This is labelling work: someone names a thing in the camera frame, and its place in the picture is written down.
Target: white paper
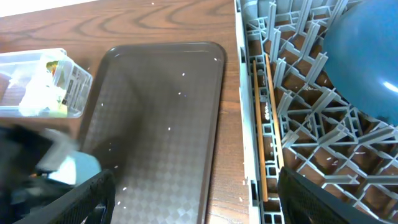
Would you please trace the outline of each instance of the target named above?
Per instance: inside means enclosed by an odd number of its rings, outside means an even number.
[[[0,17],[53,9],[97,0],[11,0],[1,3]]]

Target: blue bowl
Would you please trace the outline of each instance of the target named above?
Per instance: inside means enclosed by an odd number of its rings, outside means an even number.
[[[367,0],[343,14],[325,36],[325,70],[352,105],[398,124],[398,1]]]

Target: black object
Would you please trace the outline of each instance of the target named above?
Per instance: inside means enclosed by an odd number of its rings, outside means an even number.
[[[286,167],[279,174],[278,193],[286,224],[382,223]]]
[[[19,220],[31,208],[46,205],[51,198],[58,198],[71,189],[51,180],[29,177],[52,144],[52,140],[21,126],[0,127],[0,224]],[[45,193],[31,197],[26,191],[29,188],[41,188]]]
[[[114,196],[113,174],[104,170],[15,224],[109,224]]]
[[[224,63],[214,43],[106,53],[79,140],[115,173],[113,222],[205,221]]]

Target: diamond pattern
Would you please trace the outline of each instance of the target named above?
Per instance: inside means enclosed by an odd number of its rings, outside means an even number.
[[[113,223],[196,223],[223,60],[148,49],[107,62],[82,150],[115,172]]]

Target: dish rack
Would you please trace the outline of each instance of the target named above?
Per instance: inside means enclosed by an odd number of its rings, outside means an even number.
[[[361,1],[236,0],[244,170],[250,223],[284,223],[266,75],[269,54],[285,166],[384,222],[398,221],[396,127],[348,103],[329,81],[322,52],[328,28]],[[254,110],[257,64],[268,202],[263,202]]]

